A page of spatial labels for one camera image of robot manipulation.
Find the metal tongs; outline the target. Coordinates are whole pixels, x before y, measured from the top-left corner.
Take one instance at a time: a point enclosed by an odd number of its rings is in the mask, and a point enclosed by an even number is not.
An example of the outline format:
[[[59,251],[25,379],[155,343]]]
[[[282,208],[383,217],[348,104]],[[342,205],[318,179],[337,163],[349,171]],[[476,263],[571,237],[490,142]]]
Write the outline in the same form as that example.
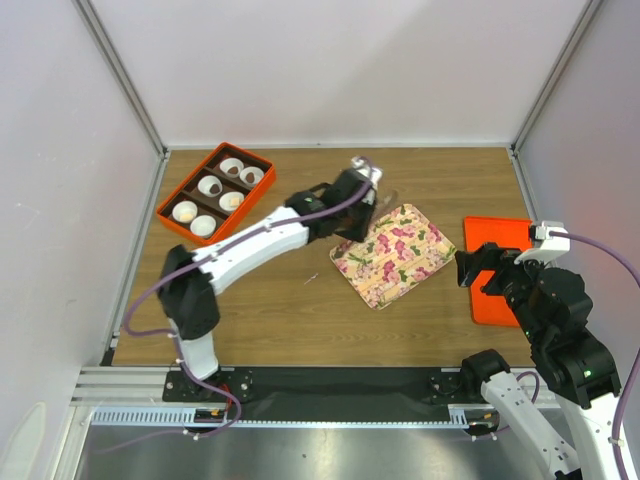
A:
[[[399,193],[396,190],[392,190],[378,202],[370,224],[373,225],[379,219],[392,212],[398,205]]]

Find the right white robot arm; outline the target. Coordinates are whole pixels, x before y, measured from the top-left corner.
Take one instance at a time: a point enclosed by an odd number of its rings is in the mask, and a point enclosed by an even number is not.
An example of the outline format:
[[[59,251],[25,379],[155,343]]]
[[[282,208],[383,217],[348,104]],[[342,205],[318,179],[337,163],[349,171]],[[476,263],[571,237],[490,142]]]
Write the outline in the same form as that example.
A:
[[[550,266],[574,241],[609,254],[632,277],[639,276],[610,247],[560,231],[526,251],[486,243],[455,255],[461,287],[471,286],[481,272],[491,272],[482,289],[503,298],[514,314],[530,344],[537,373],[564,413],[573,446],[567,446],[533,401],[520,392],[515,375],[495,350],[463,360],[461,392],[471,401],[491,404],[547,478],[635,479],[638,472],[623,415],[639,367],[634,365],[627,381],[621,381],[612,353],[587,328],[593,301],[583,278]]]

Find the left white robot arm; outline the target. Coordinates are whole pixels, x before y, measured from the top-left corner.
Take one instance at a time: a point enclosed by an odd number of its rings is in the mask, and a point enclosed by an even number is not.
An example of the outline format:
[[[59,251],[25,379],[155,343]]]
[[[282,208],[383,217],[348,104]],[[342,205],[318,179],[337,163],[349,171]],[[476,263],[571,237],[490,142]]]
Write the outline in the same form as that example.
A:
[[[296,192],[262,221],[216,244],[188,251],[172,248],[157,296],[190,371],[185,388],[198,400],[220,388],[213,330],[221,314],[218,297],[233,283],[289,251],[332,235],[361,242],[377,203],[383,171],[362,161],[333,183]]]

